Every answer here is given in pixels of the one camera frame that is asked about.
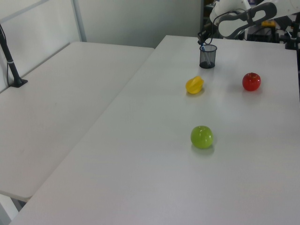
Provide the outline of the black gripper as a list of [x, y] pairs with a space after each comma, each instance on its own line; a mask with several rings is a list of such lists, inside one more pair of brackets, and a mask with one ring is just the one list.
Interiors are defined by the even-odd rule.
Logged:
[[211, 23], [205, 24], [201, 31], [197, 34], [198, 36], [198, 44], [199, 45], [203, 45], [203, 40], [205, 39], [205, 44], [209, 44], [209, 38], [210, 38], [210, 34], [211, 34]]

